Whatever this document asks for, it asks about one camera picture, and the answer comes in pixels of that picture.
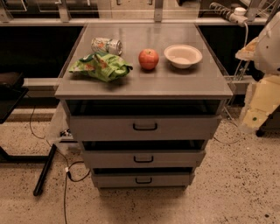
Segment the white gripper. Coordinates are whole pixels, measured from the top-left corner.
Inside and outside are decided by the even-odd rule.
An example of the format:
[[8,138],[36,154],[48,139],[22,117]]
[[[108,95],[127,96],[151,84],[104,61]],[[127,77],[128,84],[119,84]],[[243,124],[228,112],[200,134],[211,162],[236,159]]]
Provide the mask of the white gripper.
[[258,130],[279,106],[280,77],[266,74],[257,83],[248,86],[239,129],[245,133]]

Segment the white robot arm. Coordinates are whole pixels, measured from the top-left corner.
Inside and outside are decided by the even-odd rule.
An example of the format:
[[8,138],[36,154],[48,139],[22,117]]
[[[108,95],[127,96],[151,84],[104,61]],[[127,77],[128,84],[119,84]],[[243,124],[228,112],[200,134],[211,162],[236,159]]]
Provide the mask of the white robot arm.
[[258,130],[280,106],[280,11],[235,57],[253,61],[255,68],[264,73],[249,86],[241,111],[240,130],[250,133]]

